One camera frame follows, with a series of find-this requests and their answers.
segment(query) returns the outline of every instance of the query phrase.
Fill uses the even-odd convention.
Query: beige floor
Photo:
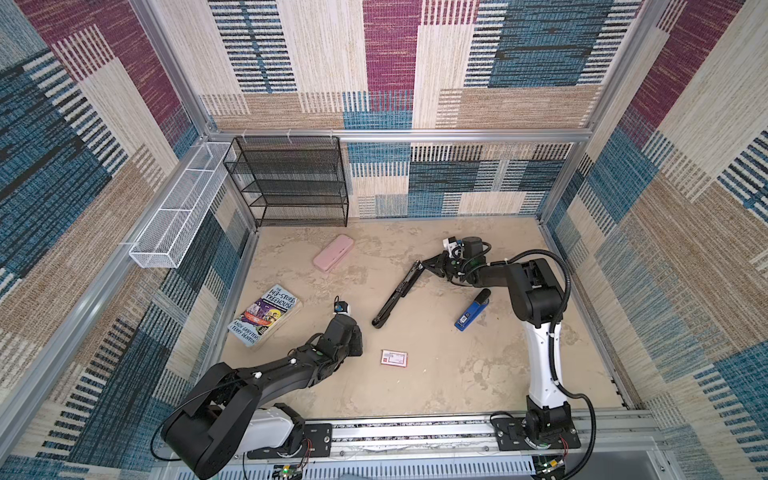
[[[321,273],[313,267],[312,258],[340,233],[355,240],[354,249],[330,273]],[[482,316],[459,332],[453,323],[478,290],[453,286],[425,272],[383,328],[370,324],[413,261],[440,253],[443,238],[471,235],[492,244],[490,260],[545,248],[532,218],[264,228],[238,311],[274,283],[297,295],[303,308],[253,349],[230,335],[222,360],[240,367],[285,356],[325,329],[332,317],[333,297],[339,295],[352,307],[362,328],[364,353],[348,358],[317,386],[280,399],[305,418],[525,410],[528,354],[522,324],[511,311],[506,289],[493,288]],[[380,365],[382,349],[407,352],[407,368]],[[561,354],[564,384],[572,392],[587,393],[596,407],[621,405],[572,302],[565,312]],[[578,400],[572,405],[585,408]]]

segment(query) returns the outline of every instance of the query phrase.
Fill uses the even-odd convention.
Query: black mesh rack
[[[337,137],[235,137],[230,148],[236,160],[224,166],[259,227],[346,227]]]

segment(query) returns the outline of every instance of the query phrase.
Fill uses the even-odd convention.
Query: small white box
[[[408,365],[408,353],[382,350],[382,365],[404,367]]]

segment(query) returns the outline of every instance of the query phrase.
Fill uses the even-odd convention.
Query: white mesh basket
[[[227,177],[225,157],[231,157],[227,161],[235,161],[235,153],[228,143],[207,142],[197,151],[131,248],[131,258],[138,266],[178,268],[181,265]]]

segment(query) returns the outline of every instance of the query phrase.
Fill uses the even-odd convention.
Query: pink case
[[[354,244],[355,240],[347,235],[339,235],[329,246],[317,254],[312,263],[321,271],[329,272],[342,258],[346,257]]]

